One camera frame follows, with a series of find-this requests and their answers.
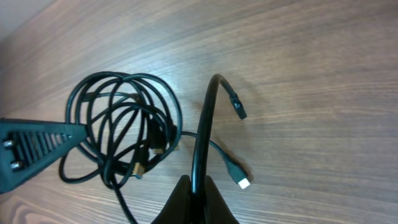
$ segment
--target white connector tip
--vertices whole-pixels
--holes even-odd
[[[238,184],[239,184],[239,186],[241,186],[242,189],[245,189],[246,187],[249,187],[250,182],[248,181],[247,178],[245,178],[245,179],[239,181]]]

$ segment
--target wood grain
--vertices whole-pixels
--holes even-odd
[[[59,0],[0,43],[0,115],[63,121],[83,77],[146,72],[171,85],[196,131],[220,73],[248,118],[220,91],[212,138],[254,180],[241,190],[214,150],[208,174],[241,223],[398,223],[397,12],[395,0]],[[193,140],[181,144],[124,186],[140,223],[190,173]],[[57,167],[0,196],[0,223],[126,223],[99,178],[67,185]],[[67,172],[95,167],[74,150]]]

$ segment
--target wooden table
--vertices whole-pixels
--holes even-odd
[[[220,73],[248,118],[220,90],[212,138],[254,180],[241,190],[213,149],[208,174],[241,223],[398,223],[396,0],[57,1],[1,42],[0,62],[0,116],[63,121],[83,77],[146,72],[174,89],[187,131]],[[190,173],[193,143],[123,187],[140,223]],[[71,152],[68,175],[95,168]],[[1,195],[0,223],[126,223],[99,177],[57,171]]]

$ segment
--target metal screw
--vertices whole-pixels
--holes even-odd
[[[7,140],[2,143],[2,145],[6,148],[10,148],[16,145],[16,142],[14,140]]]
[[[11,169],[13,169],[13,170],[20,169],[20,168],[22,168],[22,166],[24,166],[24,163],[21,161],[13,162],[11,164]]]

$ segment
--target black cable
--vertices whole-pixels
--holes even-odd
[[[151,80],[160,84],[167,91],[177,112],[177,125],[174,124],[171,118],[169,106],[164,97],[146,80]],[[136,93],[118,92],[118,88],[123,83],[131,85]],[[95,91],[89,92],[90,88],[95,84],[100,85]],[[112,90],[108,93],[102,93],[105,88],[111,88]],[[149,90],[160,100],[164,112],[155,107]],[[121,98],[115,101],[115,96],[120,96]],[[101,97],[109,97],[108,108],[94,116],[93,105],[95,99]],[[76,101],[75,110],[72,111],[74,101]],[[120,72],[99,72],[86,77],[77,84],[69,96],[65,113],[66,123],[81,124],[81,108],[82,104],[85,102],[88,103],[86,111],[88,139],[82,144],[79,144],[77,148],[87,158],[97,163],[98,168],[83,177],[68,178],[64,171],[67,154],[63,156],[60,161],[60,178],[66,183],[78,184],[90,180],[99,174],[107,188],[116,192],[119,203],[129,222],[137,223],[124,201],[120,188],[131,176],[141,178],[143,173],[150,171],[160,161],[165,159],[175,149],[182,134],[193,137],[196,137],[196,134],[182,131],[182,110],[177,97],[166,82],[153,75],[145,73],[130,75]],[[121,113],[113,118],[113,112],[118,109],[121,109]],[[129,117],[127,124],[115,139],[115,130],[119,122],[131,113],[132,115]],[[141,120],[136,119],[139,113],[141,113]],[[100,122],[100,126],[98,133],[95,134],[93,124],[97,121]],[[138,121],[140,125],[136,143],[116,153],[127,131],[136,121]],[[102,153],[101,146],[106,124],[108,124],[109,128],[109,137],[106,153]],[[227,167],[228,164],[235,164],[232,158],[230,158],[217,144],[213,141],[210,141],[210,144],[223,156],[224,161],[227,163]],[[163,153],[157,154],[150,159],[149,149],[158,146],[163,148]],[[134,151],[133,156],[129,162],[120,161],[120,158],[132,151]],[[116,180],[116,174],[122,177],[119,182]]]

